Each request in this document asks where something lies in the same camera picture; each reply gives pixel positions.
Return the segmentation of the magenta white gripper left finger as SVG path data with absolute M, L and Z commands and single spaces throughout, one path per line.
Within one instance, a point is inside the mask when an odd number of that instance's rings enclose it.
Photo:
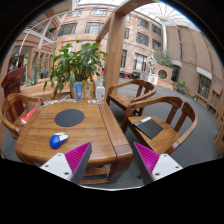
M 75 184 L 80 184 L 91 153 L 92 144 L 86 143 L 66 154 L 55 154 L 41 166 L 41 169 Z

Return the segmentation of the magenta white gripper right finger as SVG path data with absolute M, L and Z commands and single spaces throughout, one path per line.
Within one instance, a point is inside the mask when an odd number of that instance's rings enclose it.
M 139 143 L 134 143 L 134 148 L 140 176 L 145 185 L 182 169 L 168 154 L 159 155 Z

